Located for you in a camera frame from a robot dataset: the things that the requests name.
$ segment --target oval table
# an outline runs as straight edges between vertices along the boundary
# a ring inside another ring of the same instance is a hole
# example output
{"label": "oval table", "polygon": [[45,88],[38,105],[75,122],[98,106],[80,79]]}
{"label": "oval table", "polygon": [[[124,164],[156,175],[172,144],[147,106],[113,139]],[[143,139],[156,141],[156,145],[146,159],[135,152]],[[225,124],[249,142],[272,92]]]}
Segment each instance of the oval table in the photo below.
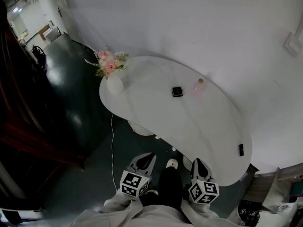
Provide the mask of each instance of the oval table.
{"label": "oval table", "polygon": [[[220,186],[237,182],[249,167],[252,143],[238,110],[212,82],[196,71],[157,57],[130,58],[128,68],[116,72],[124,83],[119,95],[109,92],[106,79],[100,99],[113,114],[153,132],[190,161],[203,160]],[[199,78],[206,87],[201,96],[192,93]],[[184,95],[173,97],[172,87]],[[239,145],[244,145],[244,155]]]}

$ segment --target sneaker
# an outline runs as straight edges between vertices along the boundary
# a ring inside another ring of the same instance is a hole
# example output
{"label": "sneaker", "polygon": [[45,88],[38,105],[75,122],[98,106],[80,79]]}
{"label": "sneaker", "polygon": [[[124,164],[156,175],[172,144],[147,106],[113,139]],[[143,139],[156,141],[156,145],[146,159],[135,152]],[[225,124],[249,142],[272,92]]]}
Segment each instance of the sneaker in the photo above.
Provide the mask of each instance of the sneaker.
{"label": "sneaker", "polygon": [[153,192],[153,193],[155,193],[155,194],[157,194],[157,195],[158,195],[158,191],[157,191],[157,190],[155,190],[155,189],[150,189],[150,190],[148,190],[146,193],[148,193],[148,192]]}
{"label": "sneaker", "polygon": [[166,164],[166,168],[170,167],[170,166],[177,169],[178,168],[178,161],[176,159],[170,159]]}

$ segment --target dark floor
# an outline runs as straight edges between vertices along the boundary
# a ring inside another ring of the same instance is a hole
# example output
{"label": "dark floor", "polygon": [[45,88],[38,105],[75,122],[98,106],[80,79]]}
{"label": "dark floor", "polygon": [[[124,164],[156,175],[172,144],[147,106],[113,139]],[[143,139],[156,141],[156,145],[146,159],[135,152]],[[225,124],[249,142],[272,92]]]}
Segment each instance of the dark floor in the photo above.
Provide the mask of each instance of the dark floor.
{"label": "dark floor", "polygon": [[[85,209],[98,209],[115,194],[111,175],[111,113],[99,98],[100,78],[94,77],[95,67],[84,58],[93,60],[93,54],[82,45],[62,35],[46,49],[47,77],[64,107],[62,123],[66,134],[75,140],[69,148],[84,150],[90,155],[81,172],[69,167],[58,179],[45,202],[44,220],[30,226],[66,227]],[[172,151],[169,144],[154,136],[144,137],[132,131],[126,120],[114,116],[114,174],[119,184],[122,171],[139,154],[154,152],[157,161],[152,185],[157,186],[161,170],[174,157],[183,183],[190,182],[189,171],[182,165],[182,155]],[[220,196],[211,205],[220,217],[226,218],[235,208],[253,178],[248,171],[240,182],[220,187]]]}

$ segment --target pink bottle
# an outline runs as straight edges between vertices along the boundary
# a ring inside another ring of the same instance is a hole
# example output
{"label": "pink bottle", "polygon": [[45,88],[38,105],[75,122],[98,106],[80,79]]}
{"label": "pink bottle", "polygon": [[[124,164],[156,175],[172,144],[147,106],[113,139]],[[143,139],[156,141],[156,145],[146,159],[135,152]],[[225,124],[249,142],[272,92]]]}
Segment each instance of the pink bottle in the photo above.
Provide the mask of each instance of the pink bottle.
{"label": "pink bottle", "polygon": [[192,94],[195,96],[201,96],[205,90],[205,83],[202,78],[195,82],[192,87]]}

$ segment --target person's leg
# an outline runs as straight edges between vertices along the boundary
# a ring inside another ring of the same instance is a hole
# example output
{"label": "person's leg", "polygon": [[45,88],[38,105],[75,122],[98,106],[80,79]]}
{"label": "person's leg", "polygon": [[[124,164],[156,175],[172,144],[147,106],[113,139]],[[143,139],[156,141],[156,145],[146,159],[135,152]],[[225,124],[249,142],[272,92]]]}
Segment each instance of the person's leg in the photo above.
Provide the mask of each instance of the person's leg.
{"label": "person's leg", "polygon": [[154,192],[147,192],[146,194],[140,196],[139,198],[143,207],[159,204],[159,196]]}
{"label": "person's leg", "polygon": [[176,170],[177,166],[173,167],[168,164],[168,167],[162,171],[159,179],[159,196],[161,205],[180,210],[183,198],[183,185],[181,176]]}

